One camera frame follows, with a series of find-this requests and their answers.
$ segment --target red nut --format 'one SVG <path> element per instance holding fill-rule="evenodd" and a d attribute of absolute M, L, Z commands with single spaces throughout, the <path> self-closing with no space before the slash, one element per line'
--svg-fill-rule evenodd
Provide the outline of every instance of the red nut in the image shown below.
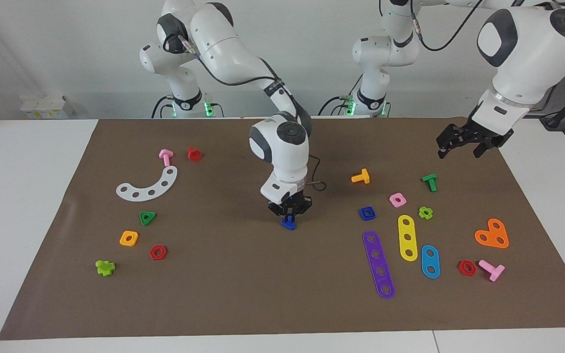
<path fill-rule="evenodd" d="M 164 245 L 154 245 L 150 250 L 150 257 L 152 260 L 162 260 L 167 255 L 167 248 Z"/>
<path fill-rule="evenodd" d="M 195 147 L 189 147 L 186 149 L 186 155 L 191 161 L 197 162 L 202 159 L 202 152 Z"/>
<path fill-rule="evenodd" d="M 459 272 L 461 272 L 462 275 L 465 276 L 473 276 L 475 275 L 475 273 L 477 273 L 477 266 L 475 266 L 475 263 L 469 260 L 461 260 L 457 267 L 459 268 Z"/>

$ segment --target table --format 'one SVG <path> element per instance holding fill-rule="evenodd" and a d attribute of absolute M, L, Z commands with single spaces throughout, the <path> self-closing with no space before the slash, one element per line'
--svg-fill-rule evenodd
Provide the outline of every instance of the table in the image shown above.
<path fill-rule="evenodd" d="M 95 120 L 0 121 L 0 328 L 58 210 Z M 565 136 L 524 120 L 501 149 L 565 261 Z M 557 352 L 565 328 L 0 342 L 0 351 Z"/>

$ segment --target green led light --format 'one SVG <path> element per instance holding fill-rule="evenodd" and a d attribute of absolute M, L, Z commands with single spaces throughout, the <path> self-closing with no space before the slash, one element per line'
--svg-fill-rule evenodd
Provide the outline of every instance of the green led light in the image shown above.
<path fill-rule="evenodd" d="M 352 101 L 351 104 L 348 105 L 348 108 L 346 109 L 346 114 L 348 114 L 349 116 L 353 116 L 355 114 L 355 107 L 357 106 L 357 102 Z"/>
<path fill-rule="evenodd" d="M 215 115 L 215 112 L 213 112 L 213 108 L 208 102 L 204 102 L 204 110 L 206 111 L 206 116 L 208 116 L 209 118 Z"/>

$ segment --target white wall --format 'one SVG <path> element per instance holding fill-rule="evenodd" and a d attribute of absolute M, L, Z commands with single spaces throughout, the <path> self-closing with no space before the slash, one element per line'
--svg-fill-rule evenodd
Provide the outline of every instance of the white wall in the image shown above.
<path fill-rule="evenodd" d="M 347 93 L 359 76 L 351 56 L 354 41 L 383 34 L 376 0 L 222 1 L 245 45 L 273 65 L 311 114 L 328 98 Z M 162 5 L 163 0 L 0 0 L 0 119 L 21 118 L 18 95 L 33 92 L 64 94 L 78 118 L 148 117 L 169 89 L 141 67 L 138 52 L 157 40 Z M 426 42 L 445 42 L 468 11 L 423 9 Z M 476 47 L 491 12 L 477 10 L 448 49 L 422 51 L 414 65 L 389 70 L 392 116 L 469 113 L 495 72 Z M 255 87 L 223 87 L 199 63 L 186 66 L 227 115 L 275 111 Z"/>

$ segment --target purple long bar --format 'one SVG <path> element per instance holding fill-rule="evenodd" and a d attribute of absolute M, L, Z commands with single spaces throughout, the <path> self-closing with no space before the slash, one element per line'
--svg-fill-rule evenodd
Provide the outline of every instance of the purple long bar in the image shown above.
<path fill-rule="evenodd" d="M 396 294 L 394 288 L 394 282 L 392 281 L 392 276 L 389 273 L 389 266 L 387 266 L 387 259 L 385 259 L 385 254 L 383 253 L 383 246 L 381 246 L 381 239 L 376 232 L 368 230 L 363 233 L 363 244 L 365 245 L 365 253 L 367 255 L 367 261 L 370 263 L 370 270 L 372 270 L 372 277 L 374 277 L 374 284 L 376 285 L 376 292 L 379 293 L 379 297 L 383 299 L 390 299 Z M 378 256 L 374 257 L 372 252 L 377 251 Z M 384 272 L 381 275 L 379 268 L 383 268 Z M 383 286 L 389 287 L 389 293 L 383 291 Z"/>

